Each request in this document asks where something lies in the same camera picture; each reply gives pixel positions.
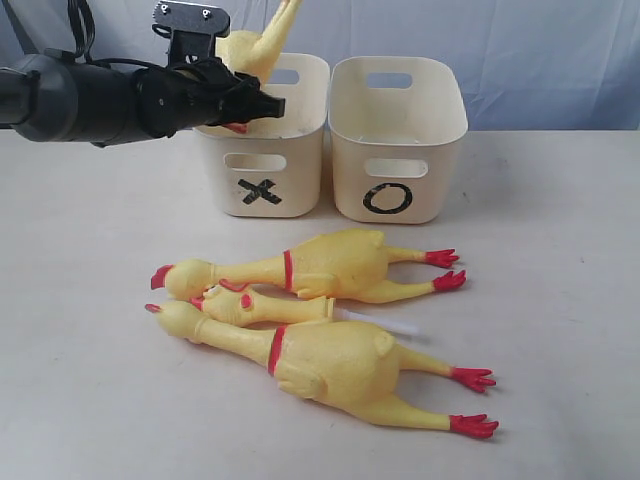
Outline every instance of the cream plastic bin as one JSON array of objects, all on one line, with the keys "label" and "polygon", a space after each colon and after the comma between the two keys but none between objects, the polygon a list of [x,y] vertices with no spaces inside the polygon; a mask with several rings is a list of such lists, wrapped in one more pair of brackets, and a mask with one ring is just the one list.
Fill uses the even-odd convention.
[{"label": "cream plastic bin", "polygon": [[451,69],[420,57],[354,57],[331,78],[334,195],[356,221],[435,218],[468,130]]},{"label": "cream plastic bin", "polygon": [[314,208],[320,197],[330,73],[321,58],[282,53],[272,78],[297,76],[297,82],[269,83],[264,90],[286,99],[284,117],[254,120],[245,135],[223,127],[194,129],[195,151],[205,162],[221,210],[286,218]]}]

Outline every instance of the white table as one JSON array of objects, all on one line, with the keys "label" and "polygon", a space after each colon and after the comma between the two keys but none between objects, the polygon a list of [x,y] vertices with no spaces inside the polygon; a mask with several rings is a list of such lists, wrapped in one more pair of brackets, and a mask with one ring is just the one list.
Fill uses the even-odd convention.
[{"label": "white table", "polygon": [[501,422],[489,442],[373,427],[165,334],[143,308],[165,299],[149,290],[158,266],[258,259],[356,225],[328,190],[296,220],[226,216],[190,140],[99,150],[0,134],[0,478],[637,478],[640,133],[469,133],[436,221],[371,226],[463,256],[459,292],[349,306],[424,325],[417,348],[492,368],[485,396],[421,374],[399,388],[432,411],[488,413]]}]

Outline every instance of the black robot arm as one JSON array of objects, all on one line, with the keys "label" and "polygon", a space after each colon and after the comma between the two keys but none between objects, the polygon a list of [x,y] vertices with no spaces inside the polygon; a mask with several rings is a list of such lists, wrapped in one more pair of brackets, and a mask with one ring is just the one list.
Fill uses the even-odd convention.
[{"label": "black robot arm", "polygon": [[[0,69],[0,125],[26,139],[104,147],[171,137],[200,125],[284,115],[284,99],[267,95],[256,77],[229,71],[215,56],[216,38],[229,33],[224,10],[160,1],[153,30],[170,41],[163,67],[92,59],[91,11],[86,0],[68,3],[75,52],[48,49]],[[113,68],[116,64],[140,68],[123,72]]]}]

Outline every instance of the bin handle hole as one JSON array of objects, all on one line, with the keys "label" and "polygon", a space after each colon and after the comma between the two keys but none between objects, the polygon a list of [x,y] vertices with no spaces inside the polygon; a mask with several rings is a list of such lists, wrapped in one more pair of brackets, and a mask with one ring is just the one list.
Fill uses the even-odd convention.
[{"label": "bin handle hole", "polygon": [[297,85],[300,83],[300,74],[296,70],[277,68],[271,74],[269,83],[272,85]]},{"label": "bin handle hole", "polygon": [[364,170],[370,177],[422,178],[429,173],[429,164],[425,160],[370,158],[365,162]]},{"label": "bin handle hole", "polygon": [[408,73],[372,72],[367,75],[369,88],[400,88],[407,89],[413,85],[413,77]]},{"label": "bin handle hole", "polygon": [[281,172],[287,166],[287,159],[265,153],[227,153],[224,163],[238,172]]}]

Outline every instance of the x symbol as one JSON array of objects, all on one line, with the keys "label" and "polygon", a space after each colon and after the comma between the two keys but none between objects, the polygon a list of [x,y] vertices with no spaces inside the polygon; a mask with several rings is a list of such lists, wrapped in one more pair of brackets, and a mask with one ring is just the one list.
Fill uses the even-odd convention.
[{"label": "x symbol", "polygon": [[242,200],[247,205],[251,205],[253,202],[255,202],[260,197],[264,198],[266,201],[268,201],[270,203],[273,203],[274,205],[277,205],[282,201],[282,199],[280,197],[278,197],[277,195],[274,195],[273,193],[271,193],[269,191],[269,189],[271,187],[275,186],[275,183],[273,183],[269,179],[261,181],[260,184],[257,185],[257,186],[252,184],[252,183],[247,182],[244,179],[241,179],[238,182],[238,185],[240,185],[242,188],[246,188],[247,190],[251,190],[251,193],[249,193]]}]

